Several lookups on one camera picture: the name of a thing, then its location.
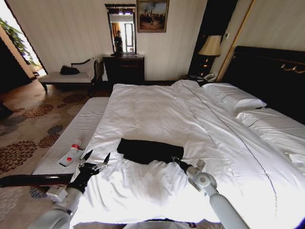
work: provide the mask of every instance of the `patterned carpet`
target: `patterned carpet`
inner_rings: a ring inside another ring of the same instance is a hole
[[[32,83],[0,94],[0,101],[14,111],[0,120],[0,177],[31,174],[41,158],[89,99],[82,88],[57,88]],[[99,91],[94,96],[109,96]],[[0,188],[0,228],[25,229],[52,203],[34,187]],[[123,225],[91,223],[76,229],[116,229]],[[201,229],[223,229],[219,223],[203,220]]]

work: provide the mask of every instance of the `black folded cloth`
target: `black folded cloth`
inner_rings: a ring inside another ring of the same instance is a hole
[[[71,67],[68,67],[68,66],[65,66],[63,65],[61,67],[61,74],[62,75],[75,75],[75,74],[78,74],[80,73],[80,71],[78,71],[77,68],[71,68]]]
[[[120,154],[124,154],[125,159],[145,165],[148,165],[153,160],[170,163],[173,161],[173,156],[179,159],[183,157],[183,147],[181,146],[124,138],[121,138],[117,151]]]

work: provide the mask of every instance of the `upholstered bench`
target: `upholstered bench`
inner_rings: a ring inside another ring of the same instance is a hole
[[[0,179],[0,187],[50,186],[68,184],[76,171],[79,161],[63,167],[58,160],[65,155],[76,139],[81,140],[85,149],[98,126],[109,97],[94,97],[87,101],[73,118],[54,145],[48,150],[31,175],[13,175]]]
[[[59,72],[51,72],[38,78],[38,81],[46,92],[48,92],[47,84],[87,86],[89,97],[92,97],[94,86],[101,82],[104,74],[102,58],[91,58],[82,63],[71,63],[71,66],[79,69],[80,73],[61,75]]]

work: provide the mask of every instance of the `green leaves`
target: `green leaves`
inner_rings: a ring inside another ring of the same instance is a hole
[[[34,63],[33,58],[31,57],[31,54],[29,51],[26,50],[26,47],[24,45],[24,41],[19,37],[18,34],[22,34],[19,30],[15,29],[14,27],[11,27],[6,21],[4,21],[2,18],[0,18],[0,25],[5,30],[7,35],[9,36],[10,40],[13,42],[17,50],[22,56],[29,56],[30,60],[29,62],[35,66],[38,66]]]

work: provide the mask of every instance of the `framed painting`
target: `framed painting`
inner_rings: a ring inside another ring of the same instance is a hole
[[[138,32],[166,32],[170,0],[137,0]]]

